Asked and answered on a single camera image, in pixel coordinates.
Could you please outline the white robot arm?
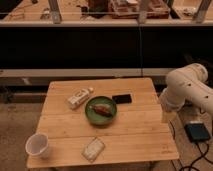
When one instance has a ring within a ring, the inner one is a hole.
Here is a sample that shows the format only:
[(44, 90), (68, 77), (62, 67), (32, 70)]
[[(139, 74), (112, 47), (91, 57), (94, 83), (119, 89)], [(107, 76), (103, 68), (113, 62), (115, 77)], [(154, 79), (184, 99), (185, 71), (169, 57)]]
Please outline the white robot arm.
[(213, 118), (213, 88), (206, 85), (208, 71), (199, 63), (174, 69), (166, 75), (167, 87), (159, 96), (165, 112), (179, 111), (188, 100)]

